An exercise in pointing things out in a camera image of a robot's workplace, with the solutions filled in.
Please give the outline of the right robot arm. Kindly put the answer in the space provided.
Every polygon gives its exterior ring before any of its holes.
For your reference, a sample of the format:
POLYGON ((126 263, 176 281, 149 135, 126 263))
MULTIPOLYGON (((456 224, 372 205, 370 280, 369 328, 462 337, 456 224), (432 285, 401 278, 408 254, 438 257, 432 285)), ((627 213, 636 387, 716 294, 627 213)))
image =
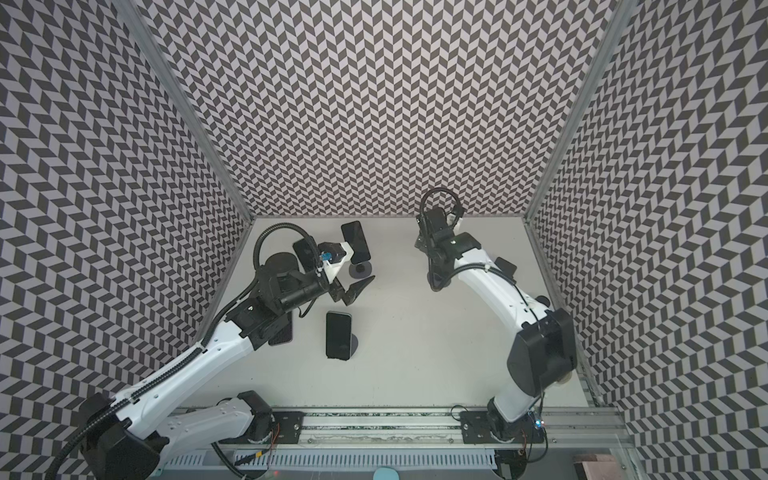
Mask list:
POLYGON ((578 366, 572 316, 542 296, 525 293, 514 278, 516 266, 491 258, 467 232, 456 228, 465 209, 446 187, 427 190, 419 200, 415 247, 428 259, 427 281, 440 292, 460 280, 496 314, 511 335, 506 359, 510 379, 487 405, 492 436, 511 442, 539 426, 533 414, 543 409, 545 390, 578 366))

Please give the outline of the purple edged phone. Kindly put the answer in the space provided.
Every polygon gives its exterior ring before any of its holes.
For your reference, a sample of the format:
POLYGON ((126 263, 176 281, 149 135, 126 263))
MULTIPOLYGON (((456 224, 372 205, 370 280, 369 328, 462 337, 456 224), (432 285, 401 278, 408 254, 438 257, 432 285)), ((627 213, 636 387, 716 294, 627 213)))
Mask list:
POLYGON ((293 313, 287 312, 275 321, 275 331, 268 340, 270 346, 289 343, 293 339, 293 313))

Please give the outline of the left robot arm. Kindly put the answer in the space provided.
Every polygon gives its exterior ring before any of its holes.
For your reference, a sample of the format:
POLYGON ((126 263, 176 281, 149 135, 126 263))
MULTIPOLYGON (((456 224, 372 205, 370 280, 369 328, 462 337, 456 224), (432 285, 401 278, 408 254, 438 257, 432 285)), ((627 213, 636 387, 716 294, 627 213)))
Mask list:
POLYGON ((253 248, 253 279, 221 308, 202 339, 115 396, 95 394, 81 403, 79 426, 52 458, 46 478, 56 478, 74 451, 99 479, 146 479, 169 458, 206 443, 248 431, 266 436, 271 408, 254 391, 190 414, 173 412, 228 366, 290 327, 301 306, 312 307, 323 295, 345 305, 357 299, 372 280, 345 288, 338 275, 346 265, 369 261, 370 249, 360 222, 346 223, 341 231, 342 242, 319 243, 293 223, 266 228, 253 248))

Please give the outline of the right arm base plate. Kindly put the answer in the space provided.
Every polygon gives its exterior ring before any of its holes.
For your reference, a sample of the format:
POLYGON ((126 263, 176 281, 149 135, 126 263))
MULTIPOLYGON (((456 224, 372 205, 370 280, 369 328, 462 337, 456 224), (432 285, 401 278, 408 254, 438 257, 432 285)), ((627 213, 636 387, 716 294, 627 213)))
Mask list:
POLYGON ((512 422, 486 410, 462 411, 459 419, 465 444, 544 443, 543 423, 533 412, 512 422))

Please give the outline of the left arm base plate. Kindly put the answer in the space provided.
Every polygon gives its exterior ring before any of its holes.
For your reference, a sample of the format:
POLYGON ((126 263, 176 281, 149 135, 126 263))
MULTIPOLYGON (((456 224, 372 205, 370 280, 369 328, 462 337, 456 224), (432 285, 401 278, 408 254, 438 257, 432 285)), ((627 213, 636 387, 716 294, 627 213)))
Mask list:
POLYGON ((299 410, 273 411, 268 427, 268 442, 274 445, 299 443, 305 413, 299 410))

